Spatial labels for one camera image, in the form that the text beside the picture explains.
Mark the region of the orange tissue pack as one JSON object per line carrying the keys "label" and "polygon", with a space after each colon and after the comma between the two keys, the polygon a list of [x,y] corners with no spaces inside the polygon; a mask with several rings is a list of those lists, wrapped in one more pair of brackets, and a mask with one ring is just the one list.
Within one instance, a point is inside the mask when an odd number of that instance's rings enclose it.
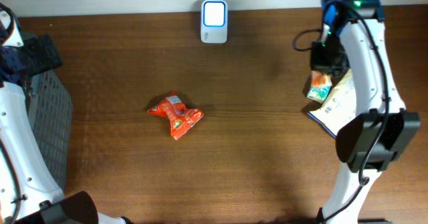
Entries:
{"label": "orange tissue pack", "polygon": [[331,75],[312,70],[311,86],[315,88],[326,88],[332,85]]}

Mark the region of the teal tissue pack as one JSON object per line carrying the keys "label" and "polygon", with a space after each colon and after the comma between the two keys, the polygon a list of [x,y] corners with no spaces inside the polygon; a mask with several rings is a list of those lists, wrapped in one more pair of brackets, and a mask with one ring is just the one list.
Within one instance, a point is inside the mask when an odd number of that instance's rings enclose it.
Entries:
{"label": "teal tissue pack", "polygon": [[327,99],[330,89],[330,86],[310,86],[306,97],[322,104]]}

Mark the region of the cream snack bag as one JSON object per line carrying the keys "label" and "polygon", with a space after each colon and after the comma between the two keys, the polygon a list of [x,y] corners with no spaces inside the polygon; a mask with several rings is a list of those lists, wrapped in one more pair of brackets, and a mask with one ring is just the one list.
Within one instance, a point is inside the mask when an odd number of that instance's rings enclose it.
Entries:
{"label": "cream snack bag", "polygon": [[356,117],[356,92],[352,70],[348,70],[342,79],[330,91],[324,103],[308,116],[325,131],[336,138],[338,131]]}

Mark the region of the red snack bag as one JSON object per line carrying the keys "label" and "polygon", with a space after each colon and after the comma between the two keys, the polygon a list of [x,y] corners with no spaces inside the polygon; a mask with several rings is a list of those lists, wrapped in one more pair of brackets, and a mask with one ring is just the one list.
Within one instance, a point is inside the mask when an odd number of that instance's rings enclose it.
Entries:
{"label": "red snack bag", "polygon": [[180,139],[202,117],[204,113],[198,108],[187,108],[176,92],[171,92],[156,106],[147,110],[148,114],[168,118],[170,121],[170,134],[175,139]]}

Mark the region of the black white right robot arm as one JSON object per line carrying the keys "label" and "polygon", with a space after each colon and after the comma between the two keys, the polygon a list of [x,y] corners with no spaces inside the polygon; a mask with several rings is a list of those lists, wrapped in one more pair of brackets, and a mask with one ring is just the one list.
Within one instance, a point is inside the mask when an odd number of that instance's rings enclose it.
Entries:
{"label": "black white right robot arm", "polygon": [[310,66],[338,76],[352,71],[356,116],[336,135],[341,165],[317,223],[358,223],[374,182],[396,161],[421,127],[396,88],[385,47],[380,0],[321,0],[322,28],[310,48]]}

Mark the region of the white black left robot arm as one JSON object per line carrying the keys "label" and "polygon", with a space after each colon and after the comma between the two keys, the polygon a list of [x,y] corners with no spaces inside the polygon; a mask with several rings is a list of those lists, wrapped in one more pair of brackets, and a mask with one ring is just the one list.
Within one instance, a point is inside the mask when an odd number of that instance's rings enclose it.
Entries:
{"label": "white black left robot arm", "polygon": [[72,102],[49,35],[22,33],[1,6],[2,223],[129,223],[99,213],[85,191],[63,192]]}

